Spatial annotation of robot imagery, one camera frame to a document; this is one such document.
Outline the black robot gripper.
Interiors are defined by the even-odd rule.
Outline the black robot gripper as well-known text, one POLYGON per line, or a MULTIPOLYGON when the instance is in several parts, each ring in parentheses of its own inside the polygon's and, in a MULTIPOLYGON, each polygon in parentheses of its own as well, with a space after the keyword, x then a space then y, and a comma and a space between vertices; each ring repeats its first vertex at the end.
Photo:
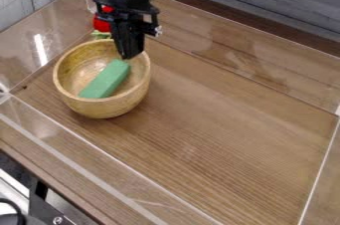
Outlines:
POLYGON ((113 35, 123 59, 137 56, 145 47, 145 35, 161 33, 160 9, 152 0, 93 0, 97 19, 113 35))

